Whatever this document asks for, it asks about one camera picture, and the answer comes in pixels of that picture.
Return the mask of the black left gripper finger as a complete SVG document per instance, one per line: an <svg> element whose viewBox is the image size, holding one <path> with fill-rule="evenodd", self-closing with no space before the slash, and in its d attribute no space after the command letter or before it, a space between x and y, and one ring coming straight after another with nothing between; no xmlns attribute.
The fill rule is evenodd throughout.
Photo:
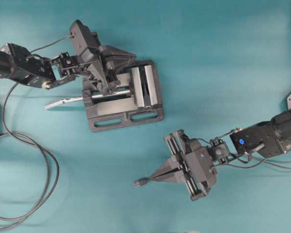
<svg viewBox="0 0 291 233"><path fill-rule="evenodd" d="M117 89L117 86L120 85L120 81L118 80L115 69L114 69L114 62L106 62L106 79L109 85L109 89L111 92L115 92Z"/></svg>
<svg viewBox="0 0 291 233"><path fill-rule="evenodd" d="M112 46L103 46L103 65L107 71L120 73L135 62L136 55Z"/></svg>

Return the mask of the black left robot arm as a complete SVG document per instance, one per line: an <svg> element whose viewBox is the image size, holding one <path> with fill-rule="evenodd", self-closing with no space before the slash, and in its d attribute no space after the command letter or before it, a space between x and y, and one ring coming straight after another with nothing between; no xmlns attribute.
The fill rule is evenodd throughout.
<svg viewBox="0 0 291 233"><path fill-rule="evenodd" d="M112 46L90 49L93 58L61 53L53 59L31 54L25 47L7 43L0 49L0 79L52 89L84 77L90 86L102 94L115 91L122 70L135 62L136 55Z"/></svg>

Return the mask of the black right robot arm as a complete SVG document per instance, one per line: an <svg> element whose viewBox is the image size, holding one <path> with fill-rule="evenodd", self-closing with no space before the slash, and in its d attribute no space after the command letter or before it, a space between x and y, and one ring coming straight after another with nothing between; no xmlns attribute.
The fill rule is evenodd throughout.
<svg viewBox="0 0 291 233"><path fill-rule="evenodd" d="M229 151L221 137L216 137L208 146L202 146L197 138L190 139L183 130L178 130L164 140L171 151L171 157L153 172L146 181L186 184L191 200L209 194L216 183L216 166L229 165L231 161L252 153L259 153L265 159L291 151L291 109L244 129L228 132L236 149Z"/></svg>

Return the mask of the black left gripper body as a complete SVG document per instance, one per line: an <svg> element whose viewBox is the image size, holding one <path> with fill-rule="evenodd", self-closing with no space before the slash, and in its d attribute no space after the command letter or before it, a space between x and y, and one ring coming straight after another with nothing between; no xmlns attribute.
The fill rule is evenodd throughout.
<svg viewBox="0 0 291 233"><path fill-rule="evenodd" d="M84 62L79 56L80 63L85 64L85 74L83 78L83 92L91 94L97 91L100 94L111 94L106 79L106 69L103 65L103 46L96 50L96 58L92 61Z"/></svg>

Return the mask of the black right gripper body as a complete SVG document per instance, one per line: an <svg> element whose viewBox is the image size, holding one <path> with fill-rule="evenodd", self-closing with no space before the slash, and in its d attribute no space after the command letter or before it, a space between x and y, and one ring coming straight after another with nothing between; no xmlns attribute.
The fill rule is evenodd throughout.
<svg viewBox="0 0 291 233"><path fill-rule="evenodd" d="M194 178L185 162L185 154L190 152L190 149L186 145L189 139L190 138L184 133L184 130L178 130L169 134L165 138L165 141L171 150L172 156L181 160L181 168L184 172L184 183L188 188L191 200L195 201L206 196L201 191L199 185L194 181Z"/></svg>

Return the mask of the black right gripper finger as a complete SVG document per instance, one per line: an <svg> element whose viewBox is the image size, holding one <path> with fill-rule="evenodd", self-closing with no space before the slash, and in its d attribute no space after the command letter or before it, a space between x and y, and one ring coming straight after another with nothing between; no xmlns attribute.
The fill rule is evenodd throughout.
<svg viewBox="0 0 291 233"><path fill-rule="evenodd" d="M181 160L176 159L175 156L168 158L164 164L154 172L157 172L160 175L171 170L182 170Z"/></svg>
<svg viewBox="0 0 291 233"><path fill-rule="evenodd" d="M149 177L149 180L155 182L183 183L184 172L183 170L171 170L160 175L157 172L154 172Z"/></svg>

